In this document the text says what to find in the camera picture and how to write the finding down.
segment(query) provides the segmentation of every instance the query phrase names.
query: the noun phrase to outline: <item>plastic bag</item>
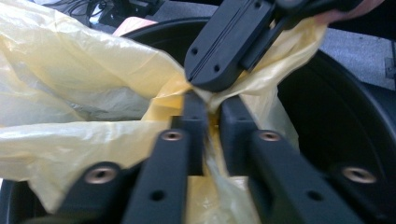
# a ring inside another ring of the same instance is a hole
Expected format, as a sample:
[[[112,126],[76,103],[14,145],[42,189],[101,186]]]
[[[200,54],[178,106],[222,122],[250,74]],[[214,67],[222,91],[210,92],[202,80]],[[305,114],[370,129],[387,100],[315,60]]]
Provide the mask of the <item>plastic bag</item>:
[[[196,91],[209,112],[242,94],[262,128],[296,142],[276,84],[309,60],[324,30],[312,20],[301,22],[227,91]],[[96,32],[45,7],[3,0],[0,176],[27,180],[53,212],[86,167],[98,161],[129,167],[146,158],[156,134],[180,114],[182,93],[190,88],[182,68],[164,52]],[[189,177],[188,222],[257,222],[244,177],[227,176],[216,130],[212,137],[207,176]]]

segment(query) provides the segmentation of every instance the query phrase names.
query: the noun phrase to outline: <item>trash bag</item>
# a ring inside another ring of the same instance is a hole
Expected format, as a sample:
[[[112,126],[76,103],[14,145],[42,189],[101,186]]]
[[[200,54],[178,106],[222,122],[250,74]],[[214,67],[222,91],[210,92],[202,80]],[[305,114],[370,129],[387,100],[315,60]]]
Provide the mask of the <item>trash bag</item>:
[[[261,128],[297,146],[276,85],[313,56],[324,32],[325,26],[302,21],[230,89],[195,91],[208,113],[240,94]],[[130,167],[149,156],[190,89],[182,67],[165,52],[91,30],[49,8],[3,0],[0,177],[27,180],[53,212],[85,168],[99,161]],[[218,142],[216,130],[212,138]],[[245,178],[227,176],[219,147],[205,154],[205,176],[189,177],[187,222],[258,222]]]

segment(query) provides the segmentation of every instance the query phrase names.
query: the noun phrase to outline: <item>yellow plastic bag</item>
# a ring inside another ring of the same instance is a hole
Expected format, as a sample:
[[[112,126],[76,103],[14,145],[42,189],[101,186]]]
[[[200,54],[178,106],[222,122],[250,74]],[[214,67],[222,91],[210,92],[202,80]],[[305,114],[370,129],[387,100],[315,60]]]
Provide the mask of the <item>yellow plastic bag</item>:
[[[276,85],[309,60],[324,31],[303,21],[227,91],[196,91],[211,113],[241,94],[262,128],[296,144]],[[27,180],[53,212],[86,167],[98,161],[129,167],[146,158],[156,134],[180,114],[182,93],[190,88],[183,69],[164,52],[96,32],[55,10],[3,0],[0,176]],[[212,138],[206,176],[189,177],[187,222],[257,222],[244,177],[227,176],[216,130]]]

